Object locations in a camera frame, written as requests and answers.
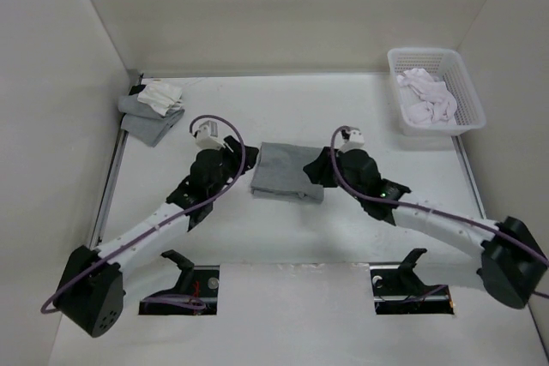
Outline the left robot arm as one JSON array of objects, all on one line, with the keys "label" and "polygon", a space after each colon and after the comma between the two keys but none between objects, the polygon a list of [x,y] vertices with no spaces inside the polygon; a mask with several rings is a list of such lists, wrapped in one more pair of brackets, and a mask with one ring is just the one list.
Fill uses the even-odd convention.
[{"label": "left robot arm", "polygon": [[190,171],[149,217],[94,249],[75,249],[66,263],[51,306],[93,338],[105,334],[124,308],[124,284],[168,244],[198,226],[236,180],[256,165],[257,147],[232,136],[198,152]]}]

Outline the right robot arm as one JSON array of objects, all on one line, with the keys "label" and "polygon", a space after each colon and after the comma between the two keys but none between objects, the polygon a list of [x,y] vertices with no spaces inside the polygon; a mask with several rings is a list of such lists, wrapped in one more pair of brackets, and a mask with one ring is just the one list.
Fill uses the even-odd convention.
[{"label": "right robot arm", "polygon": [[421,266],[417,262],[427,250],[412,249],[393,268],[374,268],[377,297],[421,300],[441,286],[459,285],[522,309],[548,269],[547,257],[521,220],[473,219],[439,210],[413,196],[409,187],[382,177],[375,160],[362,149],[342,152],[325,147],[303,171],[314,184],[344,189],[370,217],[423,233],[469,257],[462,264]]}]

